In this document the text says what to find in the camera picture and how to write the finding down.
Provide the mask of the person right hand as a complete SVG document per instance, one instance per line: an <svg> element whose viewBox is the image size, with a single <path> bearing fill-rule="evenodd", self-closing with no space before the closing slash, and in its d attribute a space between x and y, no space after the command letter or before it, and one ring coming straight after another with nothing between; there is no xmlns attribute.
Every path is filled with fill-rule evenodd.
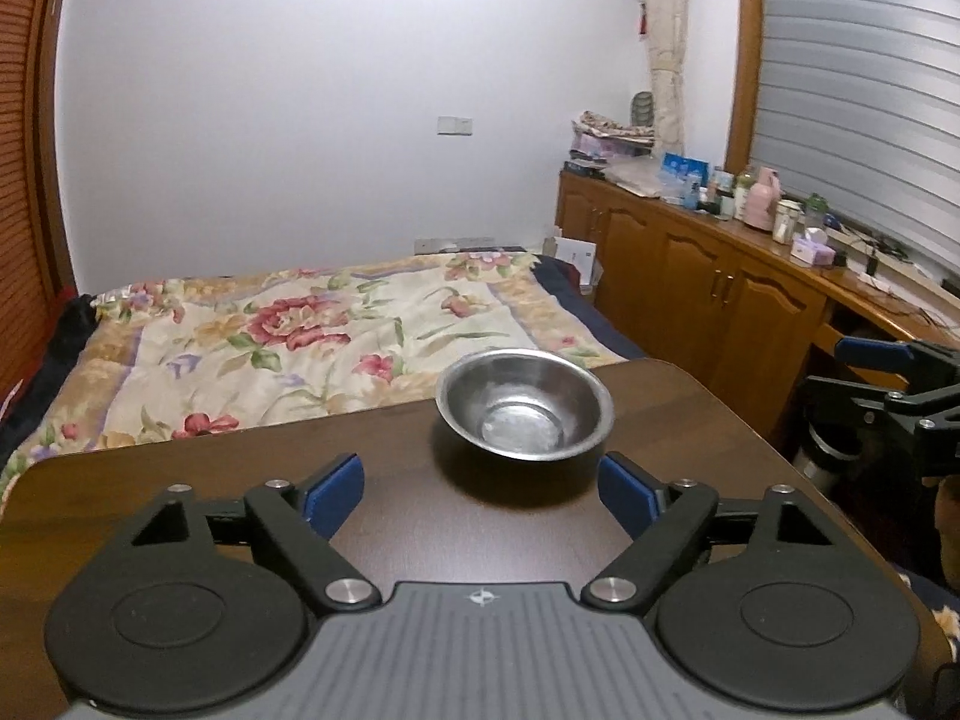
<svg viewBox="0 0 960 720"><path fill-rule="evenodd" d="M935 528L940 535L940 543L957 550L960 539L960 476L949 475L931 478L935 495Z"/></svg>

